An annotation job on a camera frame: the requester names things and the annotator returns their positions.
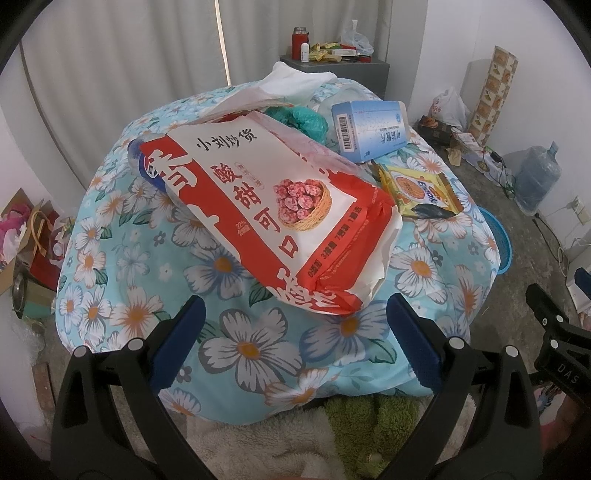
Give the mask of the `yellow biscuit packet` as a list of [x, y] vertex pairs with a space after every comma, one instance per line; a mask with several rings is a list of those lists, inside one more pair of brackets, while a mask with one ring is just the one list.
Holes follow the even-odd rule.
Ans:
[[377, 165], [384, 191], [396, 202], [401, 215], [417, 219], [448, 219], [464, 211], [451, 183], [443, 173]]

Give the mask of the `red white snack bag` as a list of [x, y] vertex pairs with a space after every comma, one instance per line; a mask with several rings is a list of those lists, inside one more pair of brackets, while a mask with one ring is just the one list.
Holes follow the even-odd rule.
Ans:
[[147, 173], [284, 303], [345, 315], [384, 283], [402, 227], [393, 199], [300, 131], [252, 111], [139, 150]]

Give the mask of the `Pepsi plastic bottle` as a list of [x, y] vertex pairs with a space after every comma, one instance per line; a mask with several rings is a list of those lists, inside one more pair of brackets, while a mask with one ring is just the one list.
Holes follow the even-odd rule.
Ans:
[[156, 190], [166, 193], [164, 181], [152, 167], [147, 167], [145, 155], [140, 149], [141, 145], [148, 140], [150, 136], [140, 136], [131, 140], [127, 146], [127, 161], [136, 176], [148, 182]]

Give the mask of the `blue white medicine box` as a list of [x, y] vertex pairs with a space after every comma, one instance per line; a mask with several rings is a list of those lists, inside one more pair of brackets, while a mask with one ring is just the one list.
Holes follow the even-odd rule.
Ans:
[[401, 101], [356, 100], [332, 106], [339, 154], [362, 164], [406, 146], [410, 124]]

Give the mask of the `teal plastic bag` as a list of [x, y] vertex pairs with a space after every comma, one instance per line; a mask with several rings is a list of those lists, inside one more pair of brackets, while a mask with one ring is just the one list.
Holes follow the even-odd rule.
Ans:
[[276, 121], [300, 131], [308, 138], [325, 144], [329, 124], [321, 114], [303, 106], [268, 107], [264, 114]]

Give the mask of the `white cloth rag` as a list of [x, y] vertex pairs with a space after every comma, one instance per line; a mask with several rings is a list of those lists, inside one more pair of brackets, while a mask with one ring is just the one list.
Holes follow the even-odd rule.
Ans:
[[305, 73], [277, 61], [269, 75], [239, 89], [199, 116], [197, 123], [211, 122], [230, 114], [276, 106], [304, 105], [322, 85], [334, 83], [331, 72]]

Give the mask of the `blue mesh trash basket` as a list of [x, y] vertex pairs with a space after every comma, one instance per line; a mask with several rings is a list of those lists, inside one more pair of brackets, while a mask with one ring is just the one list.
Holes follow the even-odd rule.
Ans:
[[502, 223], [491, 212], [483, 207], [480, 208], [480, 211], [489, 225], [498, 247], [500, 257], [498, 274], [505, 274], [511, 267], [513, 260], [513, 247], [510, 237]]

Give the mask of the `floral blue bed quilt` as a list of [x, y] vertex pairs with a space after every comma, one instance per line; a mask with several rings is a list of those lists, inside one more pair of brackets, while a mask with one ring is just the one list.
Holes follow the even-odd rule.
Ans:
[[460, 214], [407, 220], [384, 285], [360, 313], [324, 316], [288, 306], [127, 160], [132, 140], [195, 120], [229, 95], [219, 88], [180, 99], [122, 130], [89, 184], [65, 253], [55, 300], [62, 344], [117, 350], [197, 295], [206, 306], [204, 327], [160, 394], [172, 411], [245, 425], [332, 395], [424, 396], [388, 325], [387, 300], [399, 293], [445, 335], [470, 338], [501, 262], [479, 204], [413, 135], [383, 163], [447, 174]]

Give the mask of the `large water jug on floor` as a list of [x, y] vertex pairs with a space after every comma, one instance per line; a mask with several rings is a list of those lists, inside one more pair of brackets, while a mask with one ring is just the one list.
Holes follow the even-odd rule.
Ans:
[[522, 212], [533, 216], [561, 177], [562, 170], [556, 159], [558, 145], [548, 148], [533, 146], [524, 153], [521, 168], [515, 178], [515, 200]]

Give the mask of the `red gift bag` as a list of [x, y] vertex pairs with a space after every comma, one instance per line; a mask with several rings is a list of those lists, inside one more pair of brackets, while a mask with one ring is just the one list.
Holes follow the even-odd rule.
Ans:
[[61, 258], [55, 258], [52, 250], [53, 224], [42, 210], [35, 208], [29, 217], [28, 228], [33, 241], [29, 272], [38, 283], [56, 292], [61, 272]]

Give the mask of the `dark box on floor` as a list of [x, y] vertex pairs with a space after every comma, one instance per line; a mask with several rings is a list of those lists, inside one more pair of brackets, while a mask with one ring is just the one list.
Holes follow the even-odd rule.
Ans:
[[419, 120], [417, 132], [433, 147], [449, 147], [452, 143], [452, 126], [429, 116], [423, 116]]

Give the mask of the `grey bedside cabinet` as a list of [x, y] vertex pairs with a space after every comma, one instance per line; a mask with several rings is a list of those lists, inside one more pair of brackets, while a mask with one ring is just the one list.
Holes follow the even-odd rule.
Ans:
[[305, 73], [331, 72], [336, 77], [355, 80], [367, 87], [381, 99], [386, 97], [390, 64], [380, 60], [370, 62], [308, 62], [293, 60], [290, 55], [281, 55], [283, 61], [291, 68]]

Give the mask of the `clear plastic bag on cabinet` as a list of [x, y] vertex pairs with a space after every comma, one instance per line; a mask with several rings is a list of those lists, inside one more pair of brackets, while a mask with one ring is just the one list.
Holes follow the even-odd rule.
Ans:
[[367, 36], [358, 31], [358, 20], [353, 19], [344, 30], [342, 30], [341, 37], [342, 45], [355, 48], [356, 52], [362, 56], [372, 56], [374, 54], [374, 46]]

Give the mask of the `small white bottle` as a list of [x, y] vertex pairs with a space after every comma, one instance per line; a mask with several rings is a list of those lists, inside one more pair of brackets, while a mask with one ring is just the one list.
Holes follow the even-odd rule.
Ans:
[[310, 44], [308, 42], [301, 44], [300, 60], [303, 63], [310, 62]]

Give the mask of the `wall power socket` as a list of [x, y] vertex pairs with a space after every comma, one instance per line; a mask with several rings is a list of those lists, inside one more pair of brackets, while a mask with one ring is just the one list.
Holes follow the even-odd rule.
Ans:
[[584, 205], [581, 203], [578, 196], [576, 196], [570, 203], [569, 208], [573, 211], [574, 215], [576, 216], [579, 223], [582, 223], [580, 214], [584, 208]]

